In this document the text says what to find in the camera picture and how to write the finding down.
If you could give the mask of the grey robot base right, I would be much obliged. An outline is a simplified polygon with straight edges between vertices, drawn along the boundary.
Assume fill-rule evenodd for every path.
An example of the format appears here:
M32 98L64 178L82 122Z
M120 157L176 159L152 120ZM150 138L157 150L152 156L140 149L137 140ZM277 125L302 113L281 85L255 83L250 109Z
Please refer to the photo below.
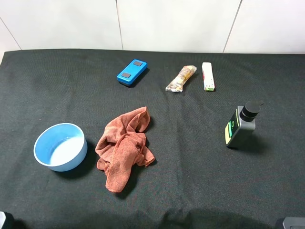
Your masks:
M305 229L305 218L286 217L283 221L284 229Z

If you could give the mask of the grey robot base left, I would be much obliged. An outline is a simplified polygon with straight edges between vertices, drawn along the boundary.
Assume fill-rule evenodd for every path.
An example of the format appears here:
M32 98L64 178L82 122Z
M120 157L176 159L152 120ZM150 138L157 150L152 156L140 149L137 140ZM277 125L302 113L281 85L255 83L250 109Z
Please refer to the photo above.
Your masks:
M3 229L5 227L6 222L6 214L4 212L0 212L0 229Z

